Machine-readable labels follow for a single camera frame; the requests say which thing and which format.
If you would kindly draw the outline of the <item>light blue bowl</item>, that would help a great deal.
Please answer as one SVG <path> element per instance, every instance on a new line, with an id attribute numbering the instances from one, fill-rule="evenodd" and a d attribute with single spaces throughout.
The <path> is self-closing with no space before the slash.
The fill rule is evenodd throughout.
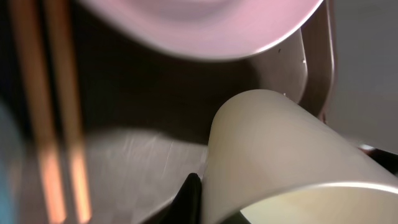
<path id="1" fill-rule="evenodd" d="M 18 222 L 22 136 L 12 111 L 1 100 L 1 224 Z"/>

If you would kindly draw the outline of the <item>wooden chopstick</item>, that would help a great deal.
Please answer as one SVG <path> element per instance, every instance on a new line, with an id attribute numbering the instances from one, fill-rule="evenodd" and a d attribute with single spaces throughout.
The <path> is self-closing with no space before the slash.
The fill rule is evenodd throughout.
<path id="1" fill-rule="evenodd" d="M 29 107 L 49 223 L 67 218 L 40 21 L 35 1 L 10 1 L 12 27 Z"/>
<path id="2" fill-rule="evenodd" d="M 77 221 L 92 218 L 69 2 L 44 1 Z"/>

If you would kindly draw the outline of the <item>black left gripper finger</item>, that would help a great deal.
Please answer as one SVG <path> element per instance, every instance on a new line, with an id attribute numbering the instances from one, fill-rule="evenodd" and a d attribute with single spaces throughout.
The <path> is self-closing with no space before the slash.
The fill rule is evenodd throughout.
<path id="1" fill-rule="evenodd" d="M 190 173 L 160 224 L 199 224 L 200 215 L 201 179 L 196 173 Z"/>

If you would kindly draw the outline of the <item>pink bowl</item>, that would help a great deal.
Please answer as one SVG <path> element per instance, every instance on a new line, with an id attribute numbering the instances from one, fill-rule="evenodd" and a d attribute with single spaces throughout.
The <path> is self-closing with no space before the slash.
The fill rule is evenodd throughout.
<path id="1" fill-rule="evenodd" d="M 250 57 L 298 30 L 322 0 L 81 0 L 126 37 L 192 60 Z"/>

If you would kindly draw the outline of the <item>cream white cup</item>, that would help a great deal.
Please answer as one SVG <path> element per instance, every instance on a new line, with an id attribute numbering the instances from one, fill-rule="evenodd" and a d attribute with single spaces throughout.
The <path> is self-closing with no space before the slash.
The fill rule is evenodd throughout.
<path id="1" fill-rule="evenodd" d="M 203 223 L 397 224 L 397 178 L 280 93 L 218 110 L 203 176 Z"/>

